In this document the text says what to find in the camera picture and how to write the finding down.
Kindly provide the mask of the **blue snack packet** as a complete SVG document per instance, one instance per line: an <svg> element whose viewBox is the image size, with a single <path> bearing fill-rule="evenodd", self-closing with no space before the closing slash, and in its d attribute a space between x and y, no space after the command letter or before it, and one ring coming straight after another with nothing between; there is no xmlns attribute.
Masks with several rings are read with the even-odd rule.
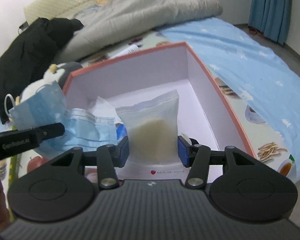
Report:
<svg viewBox="0 0 300 240"><path fill-rule="evenodd" d="M127 136L127 130L124 124L116 124L116 136L117 142L119 143L125 136Z"/></svg>

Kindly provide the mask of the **clear bag with powder puff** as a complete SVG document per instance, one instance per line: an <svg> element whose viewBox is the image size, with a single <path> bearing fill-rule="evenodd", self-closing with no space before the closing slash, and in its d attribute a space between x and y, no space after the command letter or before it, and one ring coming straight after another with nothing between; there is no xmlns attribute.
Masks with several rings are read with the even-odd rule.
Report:
<svg viewBox="0 0 300 240"><path fill-rule="evenodd" d="M130 163L149 166L178 161L178 109L177 90L116 109L127 130Z"/></svg>

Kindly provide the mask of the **white paper towel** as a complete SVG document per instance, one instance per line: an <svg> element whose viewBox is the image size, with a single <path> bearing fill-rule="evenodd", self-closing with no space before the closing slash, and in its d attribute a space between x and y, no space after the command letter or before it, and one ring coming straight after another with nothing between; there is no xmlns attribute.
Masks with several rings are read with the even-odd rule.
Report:
<svg viewBox="0 0 300 240"><path fill-rule="evenodd" d="M97 117L114 118L115 124L122 124L115 107L100 96L97 97L95 102L90 104L88 111Z"/></svg>

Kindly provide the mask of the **blue surgical face mask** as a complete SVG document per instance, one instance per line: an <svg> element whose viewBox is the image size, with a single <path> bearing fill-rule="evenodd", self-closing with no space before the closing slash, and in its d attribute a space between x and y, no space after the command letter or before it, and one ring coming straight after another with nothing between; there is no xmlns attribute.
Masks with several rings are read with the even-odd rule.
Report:
<svg viewBox="0 0 300 240"><path fill-rule="evenodd" d="M115 119L94 116L85 109L67 109L66 98L56 81L41 86L8 112L19 130L63 124L62 136L45 140L34 149L46 159L53 159L73 147L95 151L103 145L117 144Z"/></svg>

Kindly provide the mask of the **small panda plush toy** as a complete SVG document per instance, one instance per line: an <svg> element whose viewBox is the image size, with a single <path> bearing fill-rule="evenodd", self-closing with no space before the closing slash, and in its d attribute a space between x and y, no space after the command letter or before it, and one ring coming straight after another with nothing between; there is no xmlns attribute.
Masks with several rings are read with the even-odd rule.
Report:
<svg viewBox="0 0 300 240"><path fill-rule="evenodd" d="M199 145L199 142L196 139L193 138L189 138L187 135L183 135L183 138L185 139L185 141L190 144L190 145Z"/></svg>

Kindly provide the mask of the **green fabric massage stick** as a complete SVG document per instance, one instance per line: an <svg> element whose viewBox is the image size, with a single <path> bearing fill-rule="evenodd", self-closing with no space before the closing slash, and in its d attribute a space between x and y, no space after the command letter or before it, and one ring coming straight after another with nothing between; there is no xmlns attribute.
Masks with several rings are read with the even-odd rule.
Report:
<svg viewBox="0 0 300 240"><path fill-rule="evenodd" d="M9 173L8 173L8 188L12 185L12 183L18 179L19 170L21 169L21 157L22 154L14 155L10 157L9 164Z"/></svg>

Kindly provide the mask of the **pink cardboard box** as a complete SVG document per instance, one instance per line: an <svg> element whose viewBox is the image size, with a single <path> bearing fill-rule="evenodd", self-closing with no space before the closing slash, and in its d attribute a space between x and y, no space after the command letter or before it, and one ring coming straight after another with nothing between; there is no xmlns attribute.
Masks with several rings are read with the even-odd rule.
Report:
<svg viewBox="0 0 300 240"><path fill-rule="evenodd" d="M254 155L228 100L186 43L117 57L72 72L64 87L69 109L96 114L105 99L121 118L130 156L117 168L119 179L185 180L178 138L193 138L212 150L235 146Z"/></svg>

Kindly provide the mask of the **black jacket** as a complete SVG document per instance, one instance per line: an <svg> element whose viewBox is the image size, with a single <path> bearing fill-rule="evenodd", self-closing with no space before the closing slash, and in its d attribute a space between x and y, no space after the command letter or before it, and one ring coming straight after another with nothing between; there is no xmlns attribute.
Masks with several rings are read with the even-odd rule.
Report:
<svg viewBox="0 0 300 240"><path fill-rule="evenodd" d="M83 28L77 20L38 18L21 33L0 57L0 119L8 121L4 99L14 98L31 83L42 79L53 59Z"/></svg>

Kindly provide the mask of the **grey penguin plush toy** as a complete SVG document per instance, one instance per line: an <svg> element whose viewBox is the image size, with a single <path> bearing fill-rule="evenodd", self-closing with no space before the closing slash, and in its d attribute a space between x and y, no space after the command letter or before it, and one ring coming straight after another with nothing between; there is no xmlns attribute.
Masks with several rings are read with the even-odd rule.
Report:
<svg viewBox="0 0 300 240"><path fill-rule="evenodd" d="M20 96L20 102L23 102L33 96L43 85L53 83L54 81L56 81L59 86L63 88L69 74L81 68L83 68L83 66L78 62L51 64L51 66L44 73L42 79L31 83L23 90Z"/></svg>

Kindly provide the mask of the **white lotion tube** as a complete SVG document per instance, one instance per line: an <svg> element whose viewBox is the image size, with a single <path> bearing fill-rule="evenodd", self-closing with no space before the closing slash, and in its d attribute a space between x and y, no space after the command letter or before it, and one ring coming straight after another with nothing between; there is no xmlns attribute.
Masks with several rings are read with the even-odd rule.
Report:
<svg viewBox="0 0 300 240"><path fill-rule="evenodd" d="M136 44L132 44L125 48L123 51L119 53L119 55L127 55L127 54L132 54L140 51L140 48Z"/></svg>

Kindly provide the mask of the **light blue bedsheet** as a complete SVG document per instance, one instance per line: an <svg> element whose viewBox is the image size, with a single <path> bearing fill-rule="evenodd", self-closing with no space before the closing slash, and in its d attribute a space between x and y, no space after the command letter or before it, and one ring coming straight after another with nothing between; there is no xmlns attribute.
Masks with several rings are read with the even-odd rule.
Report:
<svg viewBox="0 0 300 240"><path fill-rule="evenodd" d="M170 41L187 42L300 158L300 77L270 48L215 17L157 30Z"/></svg>

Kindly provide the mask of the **grey quilt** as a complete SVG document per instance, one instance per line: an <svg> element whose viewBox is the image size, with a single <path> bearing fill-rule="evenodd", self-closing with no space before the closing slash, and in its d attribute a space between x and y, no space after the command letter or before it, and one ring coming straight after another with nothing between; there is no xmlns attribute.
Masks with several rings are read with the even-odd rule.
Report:
<svg viewBox="0 0 300 240"><path fill-rule="evenodd" d="M54 58L76 61L156 27L219 16L219 0L110 0L75 16L84 27Z"/></svg>

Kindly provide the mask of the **blue curtain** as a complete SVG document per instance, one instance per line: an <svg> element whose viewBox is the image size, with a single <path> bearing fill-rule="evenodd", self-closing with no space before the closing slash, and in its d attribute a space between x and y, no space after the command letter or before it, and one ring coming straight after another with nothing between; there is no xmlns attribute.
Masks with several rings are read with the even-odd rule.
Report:
<svg viewBox="0 0 300 240"><path fill-rule="evenodd" d="M292 0L251 0L248 25L283 45L289 31L291 4Z"/></svg>

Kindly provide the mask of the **wall power socket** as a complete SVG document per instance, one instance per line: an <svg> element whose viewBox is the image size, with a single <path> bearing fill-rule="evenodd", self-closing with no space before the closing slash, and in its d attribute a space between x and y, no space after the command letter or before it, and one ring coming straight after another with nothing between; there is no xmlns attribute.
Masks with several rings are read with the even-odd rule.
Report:
<svg viewBox="0 0 300 240"><path fill-rule="evenodd" d="M18 31L25 31L27 28L29 27L29 24L28 22L24 22L23 24L21 24L19 27L18 27Z"/></svg>

